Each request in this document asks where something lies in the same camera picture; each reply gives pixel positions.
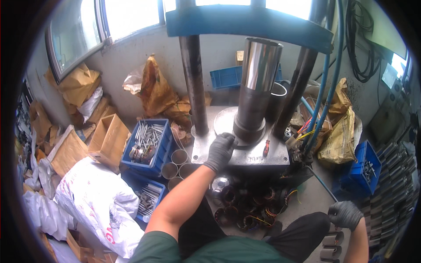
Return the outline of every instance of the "white sack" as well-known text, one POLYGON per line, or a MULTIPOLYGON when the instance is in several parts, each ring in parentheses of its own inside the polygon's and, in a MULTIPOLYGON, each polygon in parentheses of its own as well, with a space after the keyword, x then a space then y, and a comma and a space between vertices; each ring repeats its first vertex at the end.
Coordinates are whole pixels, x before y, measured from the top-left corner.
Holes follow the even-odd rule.
POLYGON ((140 200, 132 188, 89 157, 63 177, 54 201, 123 258, 133 255, 144 234, 133 220, 140 200))
POLYGON ((66 240, 67 229, 76 229, 73 217, 46 196, 27 191, 23 199, 34 226, 42 232, 66 240))
POLYGON ((83 115, 83 123, 91 117, 93 111, 102 98, 102 93, 102 86, 97 87, 92 96, 77 109, 83 115))

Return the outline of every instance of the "wall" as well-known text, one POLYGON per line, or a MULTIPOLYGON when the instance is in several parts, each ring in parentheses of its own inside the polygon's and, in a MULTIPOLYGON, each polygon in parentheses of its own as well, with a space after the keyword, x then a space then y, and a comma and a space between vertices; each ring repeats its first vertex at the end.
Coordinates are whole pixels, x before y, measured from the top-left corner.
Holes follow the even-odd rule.
MULTIPOLYGON (((235 51, 244 49, 245 36, 237 35, 201 35, 200 49, 202 54, 203 84, 205 90, 212 90, 209 72, 216 69, 235 66, 235 51)), ((296 67, 300 47, 289 43, 284 45, 281 66, 284 79, 291 79, 296 67)), ((160 69, 173 89, 183 96, 187 94, 184 72, 181 62, 180 46, 177 37, 168 37, 163 26, 155 27, 142 34, 131 36, 115 43, 111 47, 93 54, 85 62, 90 69, 102 72, 102 86, 105 93, 112 97, 123 120, 131 122, 143 114, 141 100, 137 96, 124 91, 122 84, 128 73, 144 64, 148 56, 155 54, 160 69)), ((333 51, 330 60, 336 56, 333 51)), ((357 56, 365 65, 367 53, 357 48, 357 56)), ((311 78, 314 79, 323 67, 325 55, 319 54, 311 78)), ((48 60, 43 37, 40 38, 33 58, 28 67, 28 77, 35 97, 42 101, 47 112, 56 122, 66 126, 69 117, 61 104, 60 94, 52 88, 43 74, 47 70, 48 60)), ((327 89, 330 87, 335 64, 330 68, 327 89)), ((340 78, 346 77, 349 84, 349 97, 354 105, 355 113, 366 126, 379 108, 377 103, 376 73, 367 83, 354 80, 349 57, 346 50, 343 53, 340 78)), ((388 88, 380 83, 380 104, 388 94, 388 88)))
POLYGON ((43 76, 48 65, 44 35, 41 34, 28 63, 25 78, 34 98, 43 104, 50 121, 65 128, 71 124, 70 117, 63 105, 63 96, 43 76))

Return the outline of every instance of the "gray work glove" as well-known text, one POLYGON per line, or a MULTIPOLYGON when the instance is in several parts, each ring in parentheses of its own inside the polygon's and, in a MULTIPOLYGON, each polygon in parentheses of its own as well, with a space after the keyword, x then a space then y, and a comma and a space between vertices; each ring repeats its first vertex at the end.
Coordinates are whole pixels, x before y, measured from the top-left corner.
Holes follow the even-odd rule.
POLYGON ((328 216, 330 221, 342 228, 354 231, 363 213, 351 201, 336 202, 329 207, 328 216))
POLYGON ((203 165, 218 173, 228 164, 237 144, 235 136, 230 133, 218 135, 210 145, 208 160, 203 165))

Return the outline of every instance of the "black cable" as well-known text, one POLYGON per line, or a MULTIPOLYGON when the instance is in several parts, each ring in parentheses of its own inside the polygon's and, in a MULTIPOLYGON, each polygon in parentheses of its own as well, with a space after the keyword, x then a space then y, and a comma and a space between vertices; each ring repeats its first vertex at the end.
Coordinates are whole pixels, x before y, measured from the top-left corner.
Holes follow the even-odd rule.
POLYGON ((355 37, 357 28, 362 32, 362 36, 365 39, 365 33, 373 32, 374 20, 360 2, 352 0, 348 2, 348 8, 346 10, 346 46, 348 48, 349 60, 351 61, 352 72, 354 73, 355 78, 362 83, 366 83, 379 69, 381 59, 377 58, 378 63, 374 66, 374 60, 376 59, 375 47, 373 43, 365 39, 369 44, 370 49, 368 51, 368 59, 365 69, 363 71, 360 70, 357 62, 357 56, 355 55, 355 37), (361 15, 357 14, 357 8, 361 11, 361 15), (365 25, 364 23, 366 19, 368 19, 368 25, 365 25))
POLYGON ((377 82, 377 103, 378 103, 378 106, 380 107, 380 100, 379 100, 379 98, 378 98, 378 87, 379 87, 379 85, 380 85, 380 75, 381 75, 381 60, 380 60, 380 67, 379 67, 379 71, 378 71, 378 82, 377 82))

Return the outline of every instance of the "metal disc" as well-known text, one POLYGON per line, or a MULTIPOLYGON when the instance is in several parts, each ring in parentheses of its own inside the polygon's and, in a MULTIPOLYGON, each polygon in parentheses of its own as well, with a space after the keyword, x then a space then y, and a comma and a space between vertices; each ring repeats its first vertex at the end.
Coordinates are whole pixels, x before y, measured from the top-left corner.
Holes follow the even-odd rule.
MULTIPOLYGON (((216 135, 222 134, 222 133, 231 133, 235 135, 232 127, 234 126, 234 116, 238 111, 238 107, 229 107, 226 109, 221 110, 215 117, 215 120, 213 121, 213 129, 215 130, 216 135)), ((235 139, 238 141, 238 145, 236 149, 243 149, 250 146, 257 145, 263 138, 266 131, 266 127, 263 128, 262 135, 260 138, 252 143, 245 142, 244 140, 238 138, 238 136, 235 135, 235 139)))

